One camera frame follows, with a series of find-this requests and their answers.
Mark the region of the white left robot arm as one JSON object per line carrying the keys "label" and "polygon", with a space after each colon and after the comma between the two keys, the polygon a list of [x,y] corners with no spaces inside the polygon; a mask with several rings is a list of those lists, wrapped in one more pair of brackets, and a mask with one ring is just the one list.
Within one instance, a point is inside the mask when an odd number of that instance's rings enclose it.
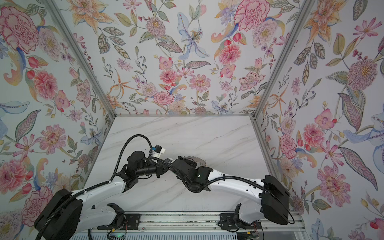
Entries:
{"label": "white left robot arm", "polygon": [[125,210],[106,201],[127,192],[144,176],[165,174],[172,160],[161,160],[160,155],[150,152],[147,157],[144,152],[135,151],[120,171],[114,170],[109,180],[79,191],[58,191],[34,223],[38,230],[36,238],[69,240],[79,232],[100,226],[124,228],[130,222]]}

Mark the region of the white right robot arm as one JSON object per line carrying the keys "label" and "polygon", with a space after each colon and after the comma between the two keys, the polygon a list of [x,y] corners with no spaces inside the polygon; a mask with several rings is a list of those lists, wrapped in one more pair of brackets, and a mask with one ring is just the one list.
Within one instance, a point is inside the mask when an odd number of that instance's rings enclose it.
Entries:
{"label": "white right robot arm", "polygon": [[247,204],[238,204],[235,210],[237,220],[243,223],[260,219],[278,225],[294,223],[289,221],[290,193],[273,176],[246,179],[226,175],[209,167],[198,167],[197,162],[183,157],[171,161],[171,166],[171,171],[192,193],[220,191],[247,199]]}

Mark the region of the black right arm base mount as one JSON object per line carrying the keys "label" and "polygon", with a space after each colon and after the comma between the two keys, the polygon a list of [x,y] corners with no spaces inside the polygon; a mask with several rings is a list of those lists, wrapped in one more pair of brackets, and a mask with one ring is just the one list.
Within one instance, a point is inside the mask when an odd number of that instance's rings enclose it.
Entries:
{"label": "black right arm base mount", "polygon": [[237,217],[235,217],[234,213],[230,214],[225,214],[221,213],[219,215],[219,222],[217,225],[222,229],[222,230],[228,230],[228,231],[239,231],[239,230],[261,230],[262,226],[260,221],[254,221],[251,224],[248,224],[244,221],[241,221]]}

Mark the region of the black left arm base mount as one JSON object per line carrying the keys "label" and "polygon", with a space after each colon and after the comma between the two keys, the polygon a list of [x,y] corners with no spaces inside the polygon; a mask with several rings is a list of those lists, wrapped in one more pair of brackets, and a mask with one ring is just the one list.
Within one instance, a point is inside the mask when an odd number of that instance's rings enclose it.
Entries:
{"label": "black left arm base mount", "polygon": [[113,222],[106,226],[98,226],[97,230],[138,230],[141,214],[124,214],[115,217]]}

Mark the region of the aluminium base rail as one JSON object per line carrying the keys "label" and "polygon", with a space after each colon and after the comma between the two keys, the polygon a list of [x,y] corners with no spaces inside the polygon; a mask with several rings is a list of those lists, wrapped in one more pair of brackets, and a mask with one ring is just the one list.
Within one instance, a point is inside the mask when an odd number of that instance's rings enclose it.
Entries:
{"label": "aluminium base rail", "polygon": [[128,222],[121,231],[133,232],[304,232],[305,224],[292,213],[294,224],[278,225],[266,219],[236,224],[233,212],[125,212]]}

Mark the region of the aluminium corner frame post left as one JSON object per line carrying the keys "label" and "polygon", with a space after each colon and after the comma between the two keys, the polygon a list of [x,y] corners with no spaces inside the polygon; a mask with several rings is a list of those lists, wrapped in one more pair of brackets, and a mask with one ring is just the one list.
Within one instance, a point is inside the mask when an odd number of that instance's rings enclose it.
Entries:
{"label": "aluminium corner frame post left", "polygon": [[60,13],[58,6],[54,3],[54,1],[42,0],[42,3],[44,7],[47,9],[47,11],[51,14],[52,19],[54,23],[57,25],[57,28],[59,29],[59,31],[63,34],[64,40],[69,44],[69,47],[74,52],[74,56],[76,57],[80,67],[83,69],[86,76],[88,77],[88,80],[90,81],[96,94],[98,94],[98,96],[100,97],[100,101],[104,105],[106,112],[109,115],[111,115],[112,120],[114,120],[117,115],[113,110],[109,100],[107,99],[107,96],[104,93],[92,68],[90,67],[88,61],[84,57],[82,48],[78,45],[63,15]]}

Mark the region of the aluminium corner frame post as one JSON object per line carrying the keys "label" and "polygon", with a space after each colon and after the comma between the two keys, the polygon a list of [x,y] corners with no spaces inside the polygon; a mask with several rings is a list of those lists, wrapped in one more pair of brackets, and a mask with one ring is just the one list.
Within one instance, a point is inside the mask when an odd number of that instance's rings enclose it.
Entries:
{"label": "aluminium corner frame post", "polygon": [[54,3],[54,1],[42,0],[42,3],[44,7],[47,9],[47,11],[51,14],[52,19],[54,23],[57,25],[57,28],[59,29],[59,31],[63,34],[64,40],[69,44],[69,47],[74,52],[74,56],[76,57],[80,67],[83,69],[86,76],[88,77],[88,80],[90,81],[96,94],[98,94],[98,96],[100,97],[100,101],[104,105],[106,112],[109,115],[111,115],[112,120],[114,120],[117,115],[113,110],[109,100],[107,99],[107,96],[104,93],[92,68],[90,67],[88,61],[84,57],[82,48],[78,45],[63,15],[60,13],[58,6]]}
{"label": "aluminium corner frame post", "polygon": [[259,102],[257,108],[253,112],[253,117],[252,117],[253,121],[256,121],[257,118],[260,115],[262,115],[263,107],[264,107],[266,101],[268,100],[269,94],[270,94],[281,70],[286,65],[288,56],[294,48],[294,44],[295,44],[296,40],[298,39],[300,31],[303,28],[304,22],[307,19],[307,17],[309,16],[311,8],[313,7],[313,5],[314,5],[314,2],[312,2],[312,1],[303,1],[303,5],[300,8],[300,10],[298,11],[297,19],[295,20],[294,25],[291,29],[290,37],[287,39],[286,44],[282,48],[282,51],[281,51],[279,57],[277,58],[277,62],[276,62],[275,67],[272,71],[272,74],[271,74],[270,78],[268,79],[268,81],[265,84],[262,84],[262,87],[264,87],[264,88],[260,89],[262,95],[261,95],[260,102]]}

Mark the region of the aluminium corner frame post right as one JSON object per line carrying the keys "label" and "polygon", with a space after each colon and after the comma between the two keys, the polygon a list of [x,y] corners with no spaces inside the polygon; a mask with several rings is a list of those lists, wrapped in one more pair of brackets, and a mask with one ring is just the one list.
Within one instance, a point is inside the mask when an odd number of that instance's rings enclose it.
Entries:
{"label": "aluminium corner frame post right", "polygon": [[300,10],[298,11],[297,19],[295,20],[294,25],[291,29],[290,37],[287,39],[286,44],[282,48],[282,51],[281,51],[279,57],[277,58],[277,62],[276,62],[275,67],[272,71],[272,74],[271,74],[270,78],[268,79],[268,81],[265,84],[262,84],[262,87],[264,87],[264,88],[260,89],[262,95],[261,95],[260,102],[259,102],[257,108],[253,112],[253,117],[252,117],[253,121],[256,121],[257,118],[260,115],[262,115],[263,107],[264,107],[266,101],[268,100],[269,94],[270,94],[281,70],[286,65],[288,56],[294,48],[294,44],[295,44],[296,40],[298,39],[300,31],[303,28],[304,22],[307,19],[307,17],[309,16],[311,8],[313,7],[313,5],[314,5],[314,2],[312,2],[312,1],[303,1],[303,5],[300,8]]}

